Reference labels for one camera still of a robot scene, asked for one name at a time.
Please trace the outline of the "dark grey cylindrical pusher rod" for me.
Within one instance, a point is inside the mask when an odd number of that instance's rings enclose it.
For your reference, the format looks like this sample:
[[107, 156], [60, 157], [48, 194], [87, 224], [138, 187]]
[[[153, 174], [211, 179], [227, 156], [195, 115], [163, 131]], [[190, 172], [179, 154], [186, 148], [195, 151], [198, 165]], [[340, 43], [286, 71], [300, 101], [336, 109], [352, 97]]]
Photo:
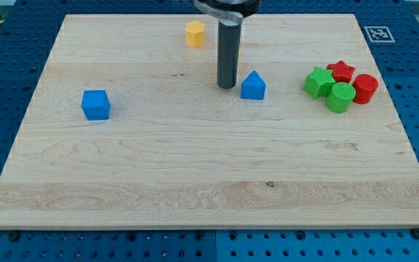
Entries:
[[223, 89], [236, 85], [241, 26], [218, 22], [217, 84]]

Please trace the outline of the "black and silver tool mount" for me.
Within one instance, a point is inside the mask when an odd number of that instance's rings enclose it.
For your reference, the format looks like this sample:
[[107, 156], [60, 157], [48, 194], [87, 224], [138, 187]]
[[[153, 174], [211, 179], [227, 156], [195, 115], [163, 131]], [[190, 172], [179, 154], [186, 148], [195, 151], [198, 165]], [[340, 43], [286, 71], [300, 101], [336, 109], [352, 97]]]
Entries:
[[200, 12], [227, 25], [241, 25], [246, 17], [258, 12], [262, 0], [194, 0]]

